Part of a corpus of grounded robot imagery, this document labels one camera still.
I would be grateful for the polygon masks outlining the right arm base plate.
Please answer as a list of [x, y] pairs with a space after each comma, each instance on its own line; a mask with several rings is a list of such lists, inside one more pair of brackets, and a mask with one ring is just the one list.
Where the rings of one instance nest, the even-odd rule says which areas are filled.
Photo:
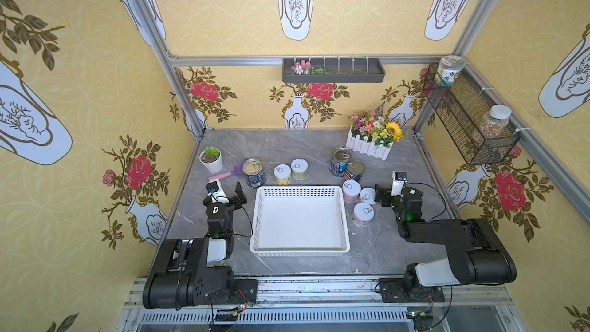
[[408, 285], [401, 278], [381, 278], [373, 289], [386, 304], [402, 303], [444, 303], [445, 294], [440, 287]]

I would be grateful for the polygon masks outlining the large blue can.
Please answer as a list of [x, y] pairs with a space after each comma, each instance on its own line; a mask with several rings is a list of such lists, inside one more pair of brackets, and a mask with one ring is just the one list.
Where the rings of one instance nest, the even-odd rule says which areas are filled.
[[336, 148], [330, 159], [330, 173], [337, 177], [343, 177], [350, 162], [351, 153], [345, 148]]
[[252, 188], [259, 188], [266, 183], [266, 175], [260, 159], [247, 159], [243, 165], [243, 172], [246, 176], [247, 184]]

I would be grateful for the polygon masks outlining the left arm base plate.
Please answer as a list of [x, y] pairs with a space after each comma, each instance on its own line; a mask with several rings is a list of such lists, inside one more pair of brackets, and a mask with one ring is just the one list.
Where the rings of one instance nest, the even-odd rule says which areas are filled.
[[211, 295], [213, 305], [255, 304], [258, 298], [258, 281], [253, 278], [238, 278], [229, 284], [229, 288], [219, 290]]

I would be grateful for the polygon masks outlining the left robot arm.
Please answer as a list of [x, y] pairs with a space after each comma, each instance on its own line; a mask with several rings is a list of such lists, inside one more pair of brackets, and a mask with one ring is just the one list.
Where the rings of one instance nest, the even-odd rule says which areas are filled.
[[162, 241], [142, 293], [144, 308], [180, 310], [248, 302], [243, 290], [246, 282], [237, 281], [230, 266], [219, 265], [233, 252], [234, 212], [247, 204], [247, 198], [240, 183], [232, 196], [225, 195], [218, 181], [208, 183], [206, 189], [206, 235]]

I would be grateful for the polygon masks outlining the dark red label can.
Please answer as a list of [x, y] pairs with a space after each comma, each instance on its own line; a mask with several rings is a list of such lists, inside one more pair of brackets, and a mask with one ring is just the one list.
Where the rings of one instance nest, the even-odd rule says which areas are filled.
[[360, 182], [365, 172], [365, 165], [361, 161], [352, 160], [347, 163], [346, 170], [344, 172], [344, 180], [354, 180]]

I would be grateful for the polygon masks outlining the small orange can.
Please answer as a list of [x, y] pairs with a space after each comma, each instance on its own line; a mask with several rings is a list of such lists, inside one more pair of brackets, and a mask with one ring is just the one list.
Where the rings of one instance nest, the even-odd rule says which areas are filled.
[[374, 218], [375, 211], [367, 203], [361, 202], [355, 205], [353, 209], [354, 223], [358, 227], [366, 227]]

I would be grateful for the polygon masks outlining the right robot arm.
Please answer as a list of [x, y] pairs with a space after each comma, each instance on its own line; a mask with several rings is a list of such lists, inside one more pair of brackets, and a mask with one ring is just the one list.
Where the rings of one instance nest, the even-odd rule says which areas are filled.
[[385, 303], [445, 301], [444, 287], [463, 285], [496, 286], [516, 280], [517, 269], [493, 226], [483, 218], [422, 218], [423, 193], [408, 185], [393, 190], [375, 186], [376, 202], [389, 205], [395, 215], [399, 235], [414, 244], [445, 247], [445, 258], [410, 264], [402, 278], [381, 278], [376, 293]]

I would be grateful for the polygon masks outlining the small pink can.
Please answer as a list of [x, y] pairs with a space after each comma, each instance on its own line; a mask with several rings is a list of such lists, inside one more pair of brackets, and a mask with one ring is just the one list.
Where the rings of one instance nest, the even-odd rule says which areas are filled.
[[359, 201], [362, 187], [358, 181], [346, 180], [342, 184], [343, 198], [346, 203], [357, 203]]

